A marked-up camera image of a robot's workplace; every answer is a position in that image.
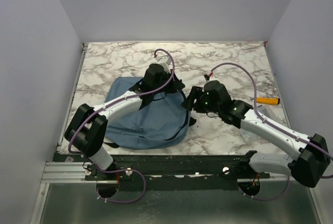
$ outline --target marble tabletop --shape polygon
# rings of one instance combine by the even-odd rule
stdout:
[[[69,121],[83,103],[90,106],[104,102],[117,77],[141,77],[149,64],[154,63],[153,52],[157,48],[169,51],[175,60],[175,73],[183,79],[187,95],[193,85],[203,86],[203,75],[217,64],[233,62],[242,65],[254,77],[258,96],[278,97],[273,74],[262,42],[258,43],[184,43],[184,42],[124,42],[89,43],[78,85],[74,94]],[[237,67],[223,66],[214,72],[228,89],[232,98],[251,103],[253,86],[247,75]],[[271,111],[286,125],[281,105],[269,106]],[[240,130],[217,118],[192,112],[197,119],[189,127],[186,138],[177,146],[154,150],[129,150],[105,145],[110,154],[151,155],[230,155],[245,154],[248,150],[265,153],[280,153],[271,143],[252,138],[243,138]],[[67,154],[68,141],[63,139],[60,153]]]

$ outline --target metal floor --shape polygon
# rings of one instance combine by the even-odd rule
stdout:
[[[285,181],[262,182],[258,196],[275,196]],[[148,191],[133,204],[97,200],[93,183],[50,184],[42,224],[295,224],[320,223],[309,189],[292,181],[283,198],[258,202],[238,191]],[[121,192],[128,200],[138,192]]]

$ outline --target screw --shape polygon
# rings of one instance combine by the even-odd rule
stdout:
[[[230,169],[228,167],[224,167],[222,169],[223,174],[228,175],[230,173]]]
[[[128,175],[128,176],[130,176],[130,175],[133,174],[133,171],[125,171],[125,174]]]

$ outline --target fabric bag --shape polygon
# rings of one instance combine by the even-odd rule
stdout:
[[[105,102],[124,94],[140,81],[140,77],[119,77],[112,84]],[[115,143],[111,147],[126,147],[134,150],[165,148],[180,143],[190,124],[190,112],[181,103],[185,94],[159,93],[146,107],[131,112],[111,123],[105,136]]]

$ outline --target orange handle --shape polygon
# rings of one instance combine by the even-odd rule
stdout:
[[[280,103],[280,98],[257,97],[257,103],[278,105]]]

